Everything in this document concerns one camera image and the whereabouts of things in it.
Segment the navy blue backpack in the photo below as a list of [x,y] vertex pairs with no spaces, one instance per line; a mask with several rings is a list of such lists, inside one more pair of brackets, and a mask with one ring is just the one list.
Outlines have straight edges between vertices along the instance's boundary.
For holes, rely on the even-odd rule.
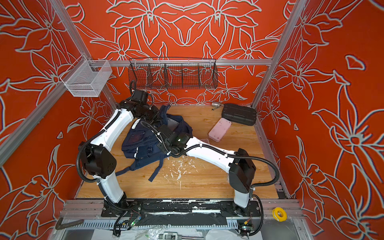
[[[192,127],[182,116],[168,114],[169,108],[169,105],[161,106],[158,114],[159,119],[153,123],[153,126],[156,128],[165,125],[170,128],[172,133],[191,136],[193,133]],[[155,136],[155,133],[151,129],[144,127],[143,122],[142,119],[136,120],[122,143],[122,152],[125,157],[135,161],[129,167],[116,172],[116,175],[120,176],[128,171],[136,171],[158,161],[159,166],[149,178],[149,181],[152,182],[163,167],[164,159],[168,155],[159,147],[162,143]]]

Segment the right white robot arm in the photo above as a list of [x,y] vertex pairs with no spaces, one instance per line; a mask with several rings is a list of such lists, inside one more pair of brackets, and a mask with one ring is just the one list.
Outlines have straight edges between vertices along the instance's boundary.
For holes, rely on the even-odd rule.
[[[152,132],[159,141],[158,148],[167,156],[198,158],[225,171],[235,193],[234,205],[239,208],[248,207],[251,194],[256,187],[274,185],[280,178],[280,171],[275,164],[263,158],[250,156],[244,149],[239,148],[237,151],[220,149],[204,143],[191,134],[173,132],[166,125],[153,128]],[[253,183],[256,173],[254,161],[270,166],[274,170],[274,178],[268,182]]]

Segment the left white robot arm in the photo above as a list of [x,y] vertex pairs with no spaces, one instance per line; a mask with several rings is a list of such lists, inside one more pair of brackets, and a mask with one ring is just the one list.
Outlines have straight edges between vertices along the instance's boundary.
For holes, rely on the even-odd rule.
[[117,176],[117,160],[111,154],[112,147],[122,131],[134,119],[150,122],[159,116],[159,109],[143,101],[124,100],[113,112],[102,129],[86,142],[79,145],[76,169],[85,183],[96,183],[104,196],[105,203],[118,211],[127,211],[132,205],[127,203]]

